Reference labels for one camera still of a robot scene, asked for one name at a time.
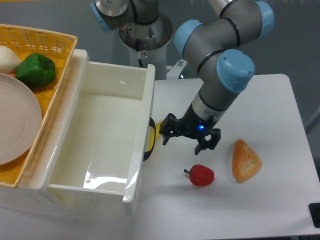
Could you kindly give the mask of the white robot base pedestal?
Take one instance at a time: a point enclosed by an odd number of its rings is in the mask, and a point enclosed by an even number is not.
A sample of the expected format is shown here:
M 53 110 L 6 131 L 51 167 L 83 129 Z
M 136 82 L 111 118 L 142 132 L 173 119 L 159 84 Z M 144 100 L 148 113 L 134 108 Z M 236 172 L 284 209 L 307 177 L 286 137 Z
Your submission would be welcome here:
M 173 37 L 173 25 L 167 16 L 160 13 L 148 25 L 129 22 L 119 28 L 119 37 L 128 50 L 132 67 L 154 65 L 155 79 L 167 78 L 167 45 Z

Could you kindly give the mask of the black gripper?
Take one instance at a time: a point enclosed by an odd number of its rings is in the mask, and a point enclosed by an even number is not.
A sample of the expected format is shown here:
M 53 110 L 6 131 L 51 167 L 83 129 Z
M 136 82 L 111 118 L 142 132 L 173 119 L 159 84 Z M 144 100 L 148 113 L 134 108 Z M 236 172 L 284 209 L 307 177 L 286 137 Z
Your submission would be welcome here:
M 159 133 L 162 135 L 164 146 L 170 138 L 179 137 L 180 134 L 190 139 L 197 139 L 198 145 L 194 149 L 194 154 L 198 155 L 206 149 L 214 150 L 220 141 L 221 130 L 214 126 L 213 113 L 210 112 L 209 115 L 201 117 L 190 105 L 180 119 L 169 113 L 160 124 Z

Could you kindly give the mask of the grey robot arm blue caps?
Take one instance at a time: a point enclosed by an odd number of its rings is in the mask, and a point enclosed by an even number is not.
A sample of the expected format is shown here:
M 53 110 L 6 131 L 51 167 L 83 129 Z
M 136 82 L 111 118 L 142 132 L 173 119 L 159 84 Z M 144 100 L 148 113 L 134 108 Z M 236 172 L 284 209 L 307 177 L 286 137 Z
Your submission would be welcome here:
M 165 77 L 166 47 L 173 41 L 201 78 L 203 84 L 184 116 L 176 118 L 170 113 L 159 128 L 164 143 L 180 136 L 197 140 L 196 154 L 217 146 L 221 131 L 216 123 L 255 75 L 254 62 L 239 47 L 265 36 L 275 25 L 274 11 L 263 0 L 214 0 L 211 6 L 217 21 L 204 25 L 191 19 L 173 30 L 156 0 L 90 3 L 103 31 L 119 30 L 132 66 L 154 65 L 158 76 Z

